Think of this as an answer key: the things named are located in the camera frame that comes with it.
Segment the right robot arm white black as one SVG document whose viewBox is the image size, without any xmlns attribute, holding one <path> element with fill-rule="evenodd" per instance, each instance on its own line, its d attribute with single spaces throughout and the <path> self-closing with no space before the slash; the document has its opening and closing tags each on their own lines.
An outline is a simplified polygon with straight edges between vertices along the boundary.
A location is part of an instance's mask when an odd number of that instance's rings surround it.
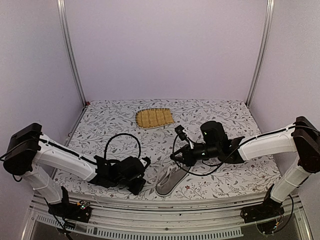
<svg viewBox="0 0 320 240">
<path fill-rule="evenodd" d="M 258 213 L 269 218 L 278 210 L 290 193 L 298 188 L 311 174 L 320 171 L 320 132 L 304 116 L 296 118 L 293 124 L 284 128 L 251 137 L 229 139 L 223 125 L 207 121 L 200 127 L 203 143 L 192 141 L 185 129 L 175 128 L 176 136 L 187 144 L 173 150 L 170 159 L 179 168 L 192 167 L 197 161 L 217 158 L 222 164 L 242 164 L 258 157 L 280 153 L 296 152 L 297 159 L 284 176 L 269 188 Z"/>
</svg>

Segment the grey canvas sneaker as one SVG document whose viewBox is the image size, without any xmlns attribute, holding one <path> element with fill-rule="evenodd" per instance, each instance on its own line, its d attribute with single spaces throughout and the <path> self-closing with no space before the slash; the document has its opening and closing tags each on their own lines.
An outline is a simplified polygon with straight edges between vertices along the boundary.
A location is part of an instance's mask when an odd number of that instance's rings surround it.
<svg viewBox="0 0 320 240">
<path fill-rule="evenodd" d="M 186 177 L 187 172 L 175 165 L 170 174 L 159 182 L 155 191 L 160 197 L 166 197 L 177 187 L 177 185 Z"/>
</svg>

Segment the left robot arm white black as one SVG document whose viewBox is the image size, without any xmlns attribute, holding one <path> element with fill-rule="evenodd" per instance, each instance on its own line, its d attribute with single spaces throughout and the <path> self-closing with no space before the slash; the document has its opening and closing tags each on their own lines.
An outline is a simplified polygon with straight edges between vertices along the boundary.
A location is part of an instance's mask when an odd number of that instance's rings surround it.
<svg viewBox="0 0 320 240">
<path fill-rule="evenodd" d="M 50 139 L 38 123 L 13 134 L 0 160 L 9 174 L 28 181 L 63 217 L 74 213 L 74 205 L 65 199 L 67 191 L 58 186 L 41 165 L 63 170 L 104 188 L 123 185 L 137 195 L 146 183 L 144 174 L 151 163 L 148 157 L 116 160 L 78 153 Z"/>
</svg>

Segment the white shoelace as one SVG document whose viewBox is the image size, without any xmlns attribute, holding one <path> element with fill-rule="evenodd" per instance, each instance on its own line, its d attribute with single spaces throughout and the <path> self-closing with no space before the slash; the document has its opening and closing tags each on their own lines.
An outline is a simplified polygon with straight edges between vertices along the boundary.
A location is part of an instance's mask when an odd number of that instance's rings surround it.
<svg viewBox="0 0 320 240">
<path fill-rule="evenodd" d="M 163 160 L 158 165 L 151 165 L 150 168 L 153 170 L 153 174 L 146 174 L 146 183 L 143 189 L 155 188 L 164 178 L 166 178 L 172 169 L 175 169 L 175 164 L 171 160 Z"/>
</svg>

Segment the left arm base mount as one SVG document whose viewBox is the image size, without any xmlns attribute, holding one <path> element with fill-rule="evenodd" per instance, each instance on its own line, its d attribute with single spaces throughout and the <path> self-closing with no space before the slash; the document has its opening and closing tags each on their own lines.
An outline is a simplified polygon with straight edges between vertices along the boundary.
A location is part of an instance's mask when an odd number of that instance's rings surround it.
<svg viewBox="0 0 320 240">
<path fill-rule="evenodd" d="M 83 207 L 82 205 L 70 202 L 48 204 L 48 208 L 48 212 L 51 215 L 82 223 L 88 223 L 92 214 L 90 206 Z"/>
</svg>

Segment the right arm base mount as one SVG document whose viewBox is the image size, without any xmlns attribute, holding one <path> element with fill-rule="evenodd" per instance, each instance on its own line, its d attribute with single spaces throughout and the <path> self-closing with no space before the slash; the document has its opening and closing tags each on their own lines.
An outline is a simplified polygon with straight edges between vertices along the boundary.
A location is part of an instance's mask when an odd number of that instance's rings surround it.
<svg viewBox="0 0 320 240">
<path fill-rule="evenodd" d="M 251 223 L 278 217 L 284 213 L 282 203 L 266 199 L 260 204 L 243 207 L 240 211 L 240 216 L 245 223 Z"/>
</svg>

